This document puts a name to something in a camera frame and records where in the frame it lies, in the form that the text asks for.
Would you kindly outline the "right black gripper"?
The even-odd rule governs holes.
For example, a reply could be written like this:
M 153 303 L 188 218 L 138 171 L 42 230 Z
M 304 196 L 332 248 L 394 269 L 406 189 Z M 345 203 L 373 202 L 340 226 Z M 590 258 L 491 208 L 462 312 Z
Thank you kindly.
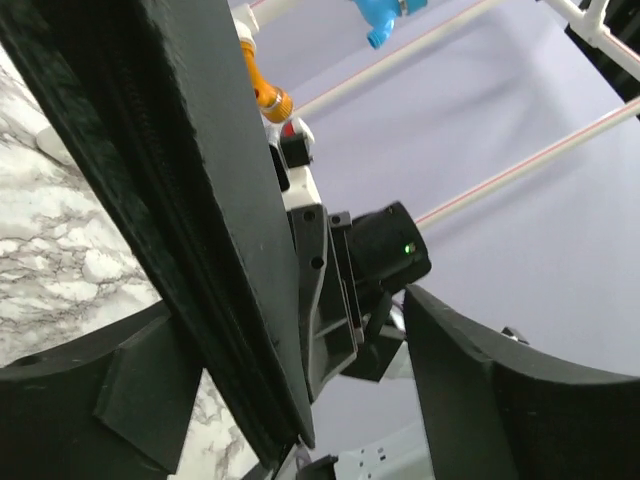
M 339 374 L 380 381 L 406 350 L 405 334 L 391 320 L 393 297 L 431 269 L 416 224 L 399 202 L 357 218 L 321 204 L 296 207 L 288 217 L 310 399 Z

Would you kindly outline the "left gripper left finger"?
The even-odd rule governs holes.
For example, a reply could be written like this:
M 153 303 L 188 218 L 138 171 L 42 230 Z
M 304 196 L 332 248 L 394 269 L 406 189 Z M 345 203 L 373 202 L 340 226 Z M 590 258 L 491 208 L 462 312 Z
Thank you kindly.
M 166 479 L 202 366 L 163 303 L 1 370 L 4 479 Z

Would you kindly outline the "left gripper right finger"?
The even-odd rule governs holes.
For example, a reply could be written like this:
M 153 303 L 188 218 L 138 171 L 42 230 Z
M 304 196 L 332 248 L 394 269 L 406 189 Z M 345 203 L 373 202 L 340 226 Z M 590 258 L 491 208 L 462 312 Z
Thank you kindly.
M 639 381 L 542 353 L 408 287 L 404 320 L 438 479 L 635 479 Z

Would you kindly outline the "black zip tool case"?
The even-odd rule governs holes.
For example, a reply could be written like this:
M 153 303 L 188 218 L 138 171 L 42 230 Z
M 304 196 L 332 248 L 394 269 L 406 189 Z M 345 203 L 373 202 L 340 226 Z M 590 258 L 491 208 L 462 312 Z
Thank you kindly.
M 224 1 L 5 1 L 1 41 L 261 463 L 314 440 L 299 264 Z

